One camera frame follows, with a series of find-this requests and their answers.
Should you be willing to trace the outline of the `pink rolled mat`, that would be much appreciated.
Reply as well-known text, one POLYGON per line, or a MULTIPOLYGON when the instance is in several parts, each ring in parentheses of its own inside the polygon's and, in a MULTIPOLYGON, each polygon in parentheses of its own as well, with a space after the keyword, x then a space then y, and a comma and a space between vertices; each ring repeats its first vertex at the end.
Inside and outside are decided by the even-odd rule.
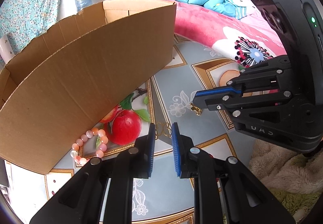
POLYGON ((4 60, 5 64, 7 64, 15 56, 15 53, 6 34, 0 39, 0 53, 1 58, 4 60))

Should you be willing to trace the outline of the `teal floral wall cloth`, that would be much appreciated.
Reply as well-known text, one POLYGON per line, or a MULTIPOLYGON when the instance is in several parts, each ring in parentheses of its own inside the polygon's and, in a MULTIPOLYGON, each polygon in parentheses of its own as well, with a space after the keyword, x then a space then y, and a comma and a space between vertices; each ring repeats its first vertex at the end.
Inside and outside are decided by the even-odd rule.
POLYGON ((61 0, 4 0, 1 36, 6 35, 17 54, 58 20, 61 0))

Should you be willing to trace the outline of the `pink floral blanket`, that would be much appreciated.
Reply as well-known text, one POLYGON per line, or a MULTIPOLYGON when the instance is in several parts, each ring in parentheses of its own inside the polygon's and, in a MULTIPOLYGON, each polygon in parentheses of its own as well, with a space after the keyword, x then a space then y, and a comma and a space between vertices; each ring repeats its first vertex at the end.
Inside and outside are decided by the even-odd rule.
POLYGON ((248 16, 251 23, 237 20, 202 6, 177 2, 175 33, 251 67, 286 54, 276 32, 261 14, 248 16))

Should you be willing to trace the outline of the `brown cardboard box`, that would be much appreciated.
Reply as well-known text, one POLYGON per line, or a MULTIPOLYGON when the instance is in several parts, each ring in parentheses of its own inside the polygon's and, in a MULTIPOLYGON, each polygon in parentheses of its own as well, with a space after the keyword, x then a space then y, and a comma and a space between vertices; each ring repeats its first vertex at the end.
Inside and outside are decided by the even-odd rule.
POLYGON ((47 174, 172 59, 176 3, 105 0, 60 20, 1 70, 1 158, 47 174))

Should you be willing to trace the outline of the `green fuzzy sleeve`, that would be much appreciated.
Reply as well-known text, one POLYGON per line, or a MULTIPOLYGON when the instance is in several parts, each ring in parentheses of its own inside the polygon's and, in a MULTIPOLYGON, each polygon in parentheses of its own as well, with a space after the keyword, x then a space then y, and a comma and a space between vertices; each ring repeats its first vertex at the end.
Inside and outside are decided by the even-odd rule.
POLYGON ((297 210, 301 208, 305 208, 307 211, 311 211, 311 209, 321 196, 320 192, 301 194, 290 193, 276 188, 270 188, 269 191, 271 191, 275 198, 286 208, 286 210, 291 215, 293 215, 297 210))

